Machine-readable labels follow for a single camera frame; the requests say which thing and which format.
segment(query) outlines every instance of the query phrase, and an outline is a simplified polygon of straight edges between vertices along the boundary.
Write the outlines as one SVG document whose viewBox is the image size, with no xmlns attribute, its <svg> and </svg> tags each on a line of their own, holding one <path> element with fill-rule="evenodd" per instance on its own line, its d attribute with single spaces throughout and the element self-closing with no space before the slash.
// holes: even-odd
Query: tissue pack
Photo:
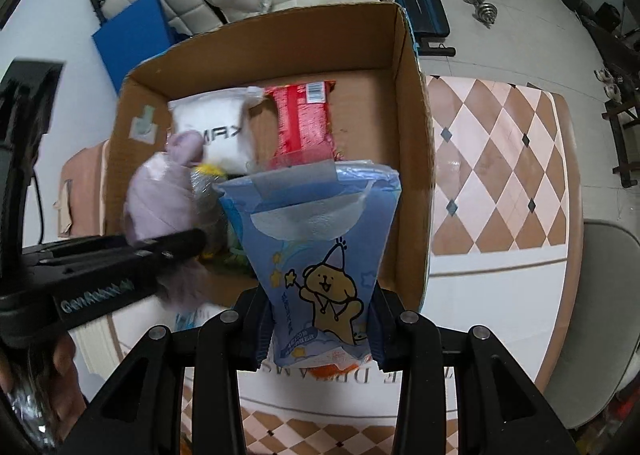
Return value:
<svg viewBox="0 0 640 455">
<path fill-rule="evenodd" d="M 271 302 L 275 363 L 364 359 L 367 310 L 401 191 L 398 172 L 324 161 L 219 187 Z"/>
</svg>

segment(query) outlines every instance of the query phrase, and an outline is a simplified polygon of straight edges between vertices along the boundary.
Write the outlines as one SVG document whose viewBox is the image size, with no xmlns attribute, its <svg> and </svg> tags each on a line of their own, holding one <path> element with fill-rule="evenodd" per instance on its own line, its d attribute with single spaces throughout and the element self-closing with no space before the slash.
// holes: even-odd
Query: chair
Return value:
<svg viewBox="0 0 640 455">
<path fill-rule="evenodd" d="M 584 221 L 580 282 L 544 395 L 568 429 L 613 397 L 640 338 L 640 241 L 617 224 Z"/>
</svg>

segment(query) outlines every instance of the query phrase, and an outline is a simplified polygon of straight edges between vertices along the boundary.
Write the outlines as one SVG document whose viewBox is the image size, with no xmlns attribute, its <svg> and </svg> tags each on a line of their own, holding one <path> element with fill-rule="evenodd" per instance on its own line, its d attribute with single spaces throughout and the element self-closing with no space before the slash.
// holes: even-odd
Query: red snack package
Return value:
<svg viewBox="0 0 640 455">
<path fill-rule="evenodd" d="M 276 156 L 328 145 L 335 158 L 334 136 L 326 101 L 334 85 L 335 81 L 317 81 L 265 89 L 278 107 Z"/>
</svg>

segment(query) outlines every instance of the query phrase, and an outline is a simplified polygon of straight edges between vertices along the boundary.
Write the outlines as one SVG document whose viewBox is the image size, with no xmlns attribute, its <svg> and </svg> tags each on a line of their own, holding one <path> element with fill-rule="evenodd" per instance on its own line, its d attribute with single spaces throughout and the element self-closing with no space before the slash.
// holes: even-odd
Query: metal bolt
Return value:
<svg viewBox="0 0 640 455">
<path fill-rule="evenodd" d="M 486 340 L 491 337 L 491 331 L 484 325 L 477 325 L 473 330 L 474 336 L 479 340 Z"/>
<path fill-rule="evenodd" d="M 166 335 L 166 329 L 160 325 L 153 327 L 153 329 L 149 331 L 149 337 L 152 340 L 162 339 L 164 338 L 165 335 Z"/>
<path fill-rule="evenodd" d="M 233 309 L 225 310 L 220 314 L 220 321 L 222 321 L 222 323 L 233 323 L 238 318 L 240 318 L 240 315 Z"/>
<path fill-rule="evenodd" d="M 400 321 L 407 324 L 416 323 L 418 318 L 417 313 L 412 310 L 406 310 L 400 315 Z"/>
<path fill-rule="evenodd" d="M 476 7 L 476 19 L 487 27 L 495 23 L 498 16 L 498 8 L 493 4 L 484 2 L 485 0 L 464 0 L 467 4 Z"/>
</svg>

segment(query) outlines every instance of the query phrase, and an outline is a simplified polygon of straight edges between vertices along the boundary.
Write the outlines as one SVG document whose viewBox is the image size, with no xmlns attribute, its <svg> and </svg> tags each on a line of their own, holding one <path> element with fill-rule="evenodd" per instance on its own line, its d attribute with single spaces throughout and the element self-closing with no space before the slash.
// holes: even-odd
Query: white plastic bag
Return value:
<svg viewBox="0 0 640 455">
<path fill-rule="evenodd" d="M 255 161 L 247 111 L 263 99 L 260 87 L 238 87 L 170 101 L 174 131 L 197 130 L 205 141 L 203 162 L 244 175 L 247 163 Z"/>
</svg>

